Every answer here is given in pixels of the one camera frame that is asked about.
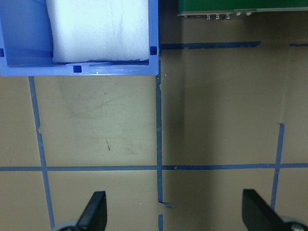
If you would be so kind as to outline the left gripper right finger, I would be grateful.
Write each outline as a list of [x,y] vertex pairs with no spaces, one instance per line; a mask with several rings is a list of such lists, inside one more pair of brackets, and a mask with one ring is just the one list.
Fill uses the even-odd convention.
[[287,231],[283,220],[253,189],[242,194],[242,220],[248,231]]

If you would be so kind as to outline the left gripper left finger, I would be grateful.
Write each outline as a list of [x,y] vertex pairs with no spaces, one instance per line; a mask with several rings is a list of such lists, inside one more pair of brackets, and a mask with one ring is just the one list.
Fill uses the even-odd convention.
[[76,224],[77,231],[104,231],[107,225],[105,191],[96,191]]

